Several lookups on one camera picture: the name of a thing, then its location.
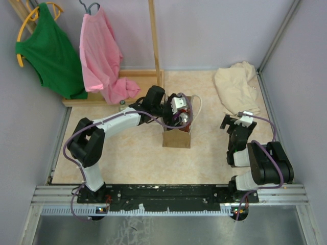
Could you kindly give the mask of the green glass bottle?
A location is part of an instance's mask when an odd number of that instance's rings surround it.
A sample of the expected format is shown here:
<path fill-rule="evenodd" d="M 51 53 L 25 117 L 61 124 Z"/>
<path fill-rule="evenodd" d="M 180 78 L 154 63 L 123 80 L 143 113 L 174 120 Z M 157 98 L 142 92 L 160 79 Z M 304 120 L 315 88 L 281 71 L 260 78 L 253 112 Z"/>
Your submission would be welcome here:
<path fill-rule="evenodd" d="M 125 100 L 121 100 L 119 103 L 119 111 L 123 111 L 128 107 Z"/>

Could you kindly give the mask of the red soda can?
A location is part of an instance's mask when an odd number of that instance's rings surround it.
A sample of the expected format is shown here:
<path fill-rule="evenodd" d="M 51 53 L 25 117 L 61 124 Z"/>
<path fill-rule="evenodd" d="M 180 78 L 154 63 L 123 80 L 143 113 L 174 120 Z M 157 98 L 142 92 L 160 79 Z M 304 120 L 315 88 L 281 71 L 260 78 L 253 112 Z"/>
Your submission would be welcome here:
<path fill-rule="evenodd" d="M 179 126 L 183 126 L 180 130 L 184 132 L 190 132 L 190 124 L 187 125 L 190 121 L 190 115 L 187 112 L 181 112 L 179 115 Z"/>

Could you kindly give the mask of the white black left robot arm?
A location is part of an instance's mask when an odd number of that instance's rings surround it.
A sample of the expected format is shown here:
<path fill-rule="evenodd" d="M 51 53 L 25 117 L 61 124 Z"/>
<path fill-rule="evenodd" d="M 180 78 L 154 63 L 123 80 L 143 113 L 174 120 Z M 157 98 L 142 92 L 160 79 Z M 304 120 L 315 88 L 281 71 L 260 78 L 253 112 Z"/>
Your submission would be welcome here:
<path fill-rule="evenodd" d="M 78 122 L 64 144 L 63 155 L 79 168 L 90 199 L 99 203 L 106 198 L 99 161 L 107 138 L 152 120 L 166 129 L 182 129 L 189 124 L 177 122 L 177 117 L 183 109 L 191 109 L 190 100 L 183 93 L 174 93 L 163 101 L 165 94 L 163 88 L 153 85 L 144 97 L 114 115 L 96 120 L 85 117 Z"/>

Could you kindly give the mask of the brown canvas bag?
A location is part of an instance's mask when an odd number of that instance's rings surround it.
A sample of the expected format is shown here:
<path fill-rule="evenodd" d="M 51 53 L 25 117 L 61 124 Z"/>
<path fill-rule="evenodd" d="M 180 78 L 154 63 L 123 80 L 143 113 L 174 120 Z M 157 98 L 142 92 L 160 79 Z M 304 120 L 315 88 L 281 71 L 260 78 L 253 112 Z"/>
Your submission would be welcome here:
<path fill-rule="evenodd" d="M 175 116 L 178 116 L 178 119 L 179 119 L 179 115 L 181 112 L 187 112 L 190 115 L 190 121 L 189 121 L 189 123 L 187 123 L 187 125 L 190 124 L 190 132 L 188 133 L 188 132 L 184 132 L 184 131 L 180 130 L 180 128 L 183 128 L 183 126 L 181 126 L 181 127 L 167 126 L 162 122 L 162 118 L 161 118 L 161 122 L 164 124 L 163 133 L 162 133 L 162 137 L 163 137 L 162 146 L 170 147 L 170 148 L 189 149 L 191 147 L 192 125 L 195 122 L 197 116 L 199 115 L 199 113 L 202 109 L 202 99 L 199 99 L 200 105 L 199 105 L 197 112 L 195 113 L 194 108 L 193 108 L 194 98 L 196 98 L 196 97 L 200 98 L 200 97 L 196 94 L 193 94 L 192 96 L 186 96 L 186 95 L 178 95 L 178 96 L 185 97 L 188 106 L 185 109 L 179 110 L 175 114 Z"/>

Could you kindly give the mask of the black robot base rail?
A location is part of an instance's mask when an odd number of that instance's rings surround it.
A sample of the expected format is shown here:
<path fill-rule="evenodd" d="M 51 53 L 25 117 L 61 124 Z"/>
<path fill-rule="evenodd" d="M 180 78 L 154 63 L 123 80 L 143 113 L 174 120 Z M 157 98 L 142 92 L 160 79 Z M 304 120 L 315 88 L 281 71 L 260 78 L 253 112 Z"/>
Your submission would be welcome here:
<path fill-rule="evenodd" d="M 141 185 L 105 184 L 92 192 L 83 187 L 77 194 L 79 204 L 104 204 L 110 211 L 219 211 L 221 204 L 239 203 L 245 191 L 227 184 Z"/>

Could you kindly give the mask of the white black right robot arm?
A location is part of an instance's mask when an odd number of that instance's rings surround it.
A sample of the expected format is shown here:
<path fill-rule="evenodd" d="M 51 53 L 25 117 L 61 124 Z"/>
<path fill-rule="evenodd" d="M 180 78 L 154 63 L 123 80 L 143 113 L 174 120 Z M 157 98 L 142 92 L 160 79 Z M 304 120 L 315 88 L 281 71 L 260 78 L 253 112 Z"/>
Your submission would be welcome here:
<path fill-rule="evenodd" d="M 260 119 L 275 125 L 271 121 L 255 116 L 250 112 L 238 113 L 238 119 L 225 115 L 220 128 L 228 126 L 229 141 L 226 152 L 227 164 L 231 167 L 250 170 L 242 175 L 234 176 L 228 184 L 228 196 L 234 202 L 246 197 L 246 191 L 260 188 L 280 188 L 283 184 L 294 180 L 293 167 L 273 132 L 273 139 L 260 144 L 256 140 L 248 141 L 257 126 L 254 119 Z"/>

